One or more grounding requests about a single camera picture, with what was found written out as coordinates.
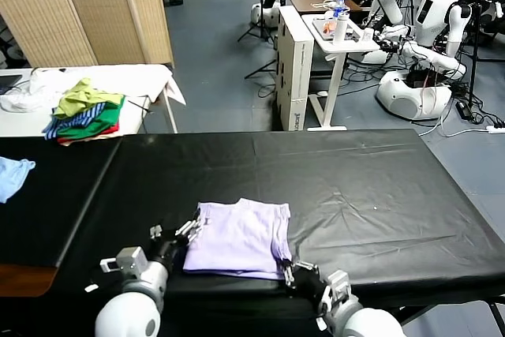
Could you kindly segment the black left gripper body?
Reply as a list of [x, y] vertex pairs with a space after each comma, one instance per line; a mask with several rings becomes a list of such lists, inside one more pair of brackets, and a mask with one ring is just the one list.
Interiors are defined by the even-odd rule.
[[150, 260], [160, 263], [167, 271], [172, 271], [176, 256], [187, 245], [188, 238], [184, 234], [163, 232], [151, 243]]

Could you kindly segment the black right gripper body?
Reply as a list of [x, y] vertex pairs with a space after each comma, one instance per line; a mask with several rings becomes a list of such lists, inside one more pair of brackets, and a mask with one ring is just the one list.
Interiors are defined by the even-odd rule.
[[328, 285], [321, 279], [320, 273], [317, 270], [298, 268], [293, 277], [294, 295], [308, 300], [314, 309], [320, 309], [324, 297], [328, 295]]

